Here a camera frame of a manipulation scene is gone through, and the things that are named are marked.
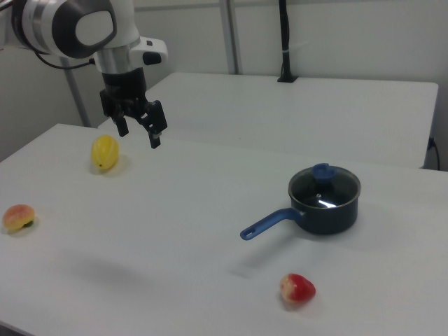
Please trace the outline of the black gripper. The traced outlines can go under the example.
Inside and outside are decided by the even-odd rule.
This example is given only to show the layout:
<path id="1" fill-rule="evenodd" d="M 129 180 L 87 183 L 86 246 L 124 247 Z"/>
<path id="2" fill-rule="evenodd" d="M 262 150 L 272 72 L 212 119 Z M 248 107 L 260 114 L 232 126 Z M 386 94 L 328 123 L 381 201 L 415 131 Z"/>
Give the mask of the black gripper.
<path id="1" fill-rule="evenodd" d="M 146 79 L 142 68 L 121 74 L 102 74 L 105 89 L 100 92 L 101 106 L 106 117 L 112 119 L 120 137 L 129 133 L 125 116 L 139 119 L 148 133 L 150 147 L 160 144 L 167 120 L 161 102 L 146 98 Z"/>

